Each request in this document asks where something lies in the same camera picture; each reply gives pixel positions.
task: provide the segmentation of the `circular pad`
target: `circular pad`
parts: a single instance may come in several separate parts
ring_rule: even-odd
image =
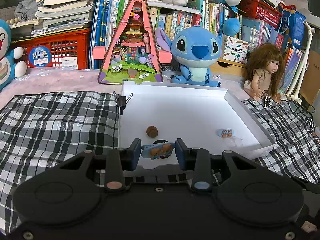
[[[99,203],[99,188],[77,171],[52,169],[21,184],[13,195],[19,217],[59,225],[89,214]]]
[[[238,170],[217,188],[213,197],[231,218],[259,227],[295,221],[304,203],[298,184],[262,169]]]

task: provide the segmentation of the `brown wig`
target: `brown wig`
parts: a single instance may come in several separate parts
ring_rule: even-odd
[[[258,68],[265,69],[270,60],[279,61],[278,71],[272,74],[270,87],[268,89],[268,94],[273,97],[277,95],[278,86],[284,73],[284,60],[281,52],[275,45],[264,43],[255,48],[246,65],[247,74],[245,80],[252,81],[253,70]]]

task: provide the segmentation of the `plaid fabric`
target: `plaid fabric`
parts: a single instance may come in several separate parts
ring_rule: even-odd
[[[84,150],[118,146],[115,98],[96,92],[15,96],[0,111],[0,230],[20,223],[15,188]]]
[[[255,162],[278,174],[293,175],[320,183],[320,144],[309,115],[296,114],[292,103],[280,105],[272,100],[260,104],[243,101],[276,143],[274,150]]]

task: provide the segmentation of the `red plastic crate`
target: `red plastic crate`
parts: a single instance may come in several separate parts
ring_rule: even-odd
[[[274,28],[278,27],[282,17],[281,13],[261,0],[241,0],[238,7],[246,12],[243,16],[264,20]]]
[[[17,41],[12,47],[23,47],[22,60],[29,65],[28,47],[47,45],[51,47],[53,66],[60,66],[61,58],[77,57],[78,69],[88,68],[88,49],[90,45],[91,29],[54,34],[51,36],[34,38],[28,41]]]

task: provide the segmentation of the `white tray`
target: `white tray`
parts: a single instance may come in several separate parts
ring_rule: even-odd
[[[119,145],[129,147],[135,138],[142,145],[158,139],[175,142],[182,138],[187,147],[201,147],[210,154],[221,155],[228,149],[218,130],[233,129],[242,139],[237,152],[248,159],[267,155],[275,146],[256,118],[227,89],[185,84],[124,81],[122,95],[132,99],[119,118]],[[148,126],[159,135],[150,138]],[[177,164],[175,152],[167,159],[140,157],[138,165],[154,169],[158,165]]]

